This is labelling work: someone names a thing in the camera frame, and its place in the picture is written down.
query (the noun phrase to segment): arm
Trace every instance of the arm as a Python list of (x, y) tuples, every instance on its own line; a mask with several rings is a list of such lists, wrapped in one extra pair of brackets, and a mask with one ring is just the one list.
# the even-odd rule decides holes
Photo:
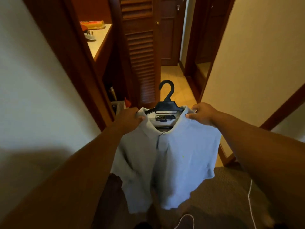
[(252, 126), (206, 103), (188, 118), (217, 127), (242, 167), (283, 213), (293, 228), (303, 228), (305, 143)]
[(0, 228), (90, 228), (121, 137), (143, 118), (126, 109), (4, 219)]

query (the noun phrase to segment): polo by ralph lauren label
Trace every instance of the polo by ralph lauren label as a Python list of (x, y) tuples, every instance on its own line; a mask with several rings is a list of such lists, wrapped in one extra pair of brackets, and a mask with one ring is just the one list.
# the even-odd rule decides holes
[(165, 116), (156, 116), (156, 121), (166, 122), (176, 119), (173, 115), (165, 115)]

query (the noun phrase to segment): light blue polo shirt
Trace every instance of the light blue polo shirt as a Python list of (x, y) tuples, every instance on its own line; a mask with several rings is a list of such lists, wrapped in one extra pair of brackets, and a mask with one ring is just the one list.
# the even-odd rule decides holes
[[(182, 113), (151, 113), (141, 108), (146, 119), (124, 135), (116, 150), (111, 173), (123, 181), (130, 213), (146, 212), (153, 187), (163, 209), (177, 208), (189, 199), (203, 180), (214, 177), (221, 133), (185, 117), (193, 113), (187, 106)], [(167, 132), (155, 126), (170, 125)]]

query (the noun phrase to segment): person's right hand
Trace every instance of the person's right hand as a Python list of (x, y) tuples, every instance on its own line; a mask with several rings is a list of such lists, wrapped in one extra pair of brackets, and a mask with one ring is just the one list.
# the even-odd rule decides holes
[(212, 116), (217, 114), (217, 110), (207, 103), (198, 103), (192, 107), (192, 110), (197, 110), (196, 113), (188, 113), (185, 115), (188, 119), (193, 119), (198, 121), (203, 125), (214, 126), (212, 122)]

